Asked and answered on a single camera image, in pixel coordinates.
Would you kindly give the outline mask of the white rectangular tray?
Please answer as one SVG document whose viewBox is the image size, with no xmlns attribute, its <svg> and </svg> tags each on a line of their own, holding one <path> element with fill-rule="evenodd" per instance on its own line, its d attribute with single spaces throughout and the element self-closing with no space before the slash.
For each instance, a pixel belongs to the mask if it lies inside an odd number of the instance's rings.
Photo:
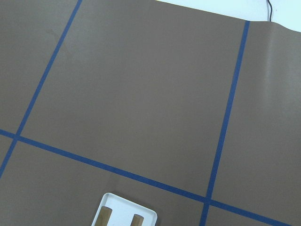
<svg viewBox="0 0 301 226">
<path fill-rule="evenodd" d="M 108 226 L 130 226 L 134 214 L 144 217 L 142 226 L 154 226 L 158 219 L 157 213 L 135 202 L 122 198 L 113 193 L 105 193 L 96 211 L 92 225 L 95 225 L 102 206 L 112 209 Z"/>
</svg>

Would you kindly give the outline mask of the wooden rack on tray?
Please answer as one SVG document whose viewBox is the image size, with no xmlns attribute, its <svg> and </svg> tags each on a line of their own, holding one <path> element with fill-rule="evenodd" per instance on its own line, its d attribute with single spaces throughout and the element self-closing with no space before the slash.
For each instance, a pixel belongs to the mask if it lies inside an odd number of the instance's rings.
<svg viewBox="0 0 301 226">
<path fill-rule="evenodd" d="M 106 206 L 102 206 L 100 212 L 98 214 L 97 220 L 95 222 L 95 226 L 107 226 L 109 223 L 109 219 L 112 214 L 112 209 Z M 138 214 L 134 214 L 133 219 L 131 221 L 130 226 L 142 226 L 144 221 L 144 217 Z"/>
</svg>

